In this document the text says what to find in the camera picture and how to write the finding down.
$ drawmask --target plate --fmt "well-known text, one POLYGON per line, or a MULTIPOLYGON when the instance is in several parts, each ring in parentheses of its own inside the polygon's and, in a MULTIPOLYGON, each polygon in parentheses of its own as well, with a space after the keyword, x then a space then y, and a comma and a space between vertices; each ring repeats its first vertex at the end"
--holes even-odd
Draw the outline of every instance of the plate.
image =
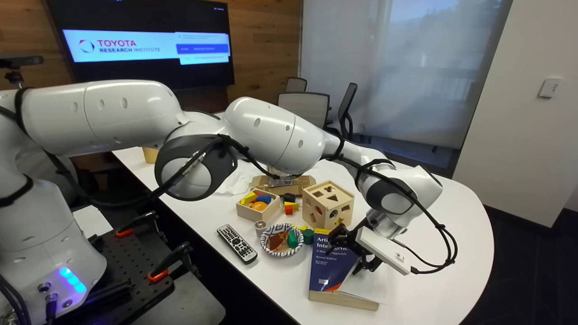
POLYGON ((275 223, 275 225, 272 225, 272 227, 268 227, 263 234, 261 234, 261 247, 264 248, 264 250, 268 250, 268 254, 272 254, 272 256, 279 256, 279 257, 288 257, 288 256, 293 256, 293 254, 297 254, 301 248, 302 248, 302 245, 304 245, 304 234, 302 234, 302 230, 299 230, 299 229, 295 229, 292 223, 275 223), (275 236, 277 232, 283 232, 283 230, 286 230, 286 229, 290 229, 292 232, 295 232, 297 234, 297 238, 299 238, 299 245, 297 247, 286 247, 286 248, 270 248, 270 238, 272 236, 275 236))

